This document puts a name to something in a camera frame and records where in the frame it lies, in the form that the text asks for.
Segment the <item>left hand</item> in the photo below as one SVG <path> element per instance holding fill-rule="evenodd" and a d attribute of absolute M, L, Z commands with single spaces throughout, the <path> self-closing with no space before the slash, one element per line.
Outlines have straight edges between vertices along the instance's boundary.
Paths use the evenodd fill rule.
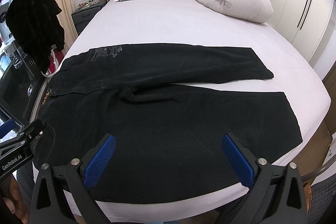
<path fill-rule="evenodd" d="M 30 212 L 21 194 L 20 186 L 11 174 L 1 182 L 1 196 L 13 215 L 22 223 L 30 223 Z"/>

